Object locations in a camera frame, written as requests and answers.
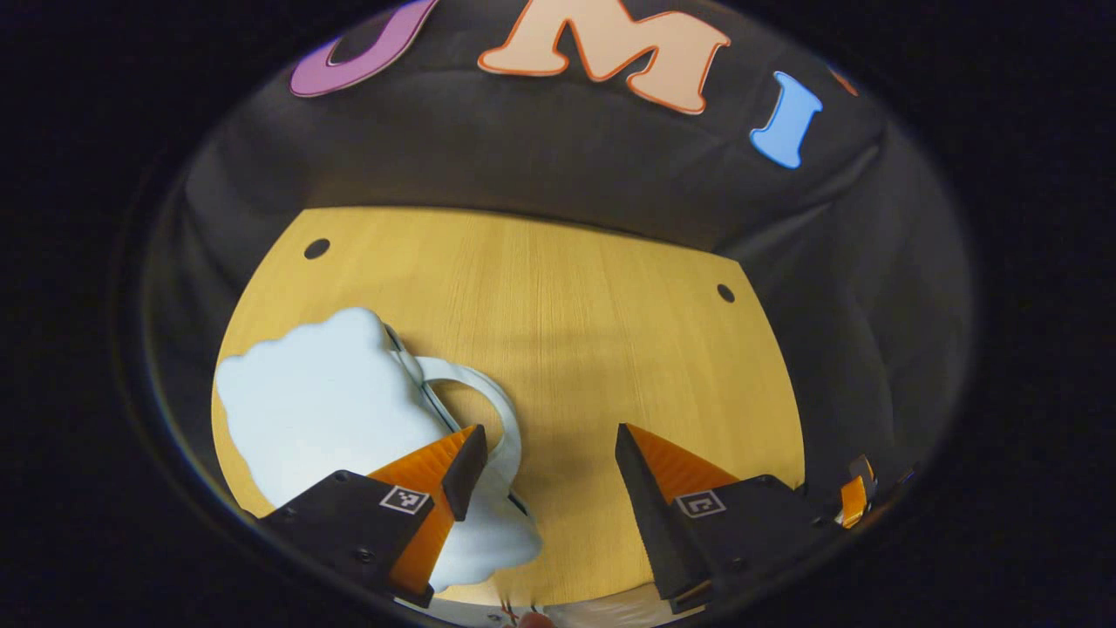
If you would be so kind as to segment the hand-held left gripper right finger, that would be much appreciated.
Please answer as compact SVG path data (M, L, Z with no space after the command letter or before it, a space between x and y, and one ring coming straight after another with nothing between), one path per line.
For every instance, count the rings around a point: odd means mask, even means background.
M739 480L650 429L620 424L615 460L653 582L675 613L769 595L840 537L833 516L772 474Z

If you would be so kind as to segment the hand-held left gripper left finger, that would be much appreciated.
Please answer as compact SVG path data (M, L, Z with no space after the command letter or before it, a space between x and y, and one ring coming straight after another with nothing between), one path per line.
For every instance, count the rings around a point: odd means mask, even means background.
M466 427L369 474L335 470L262 525L352 584L425 608L439 557L466 519L488 454L485 428Z

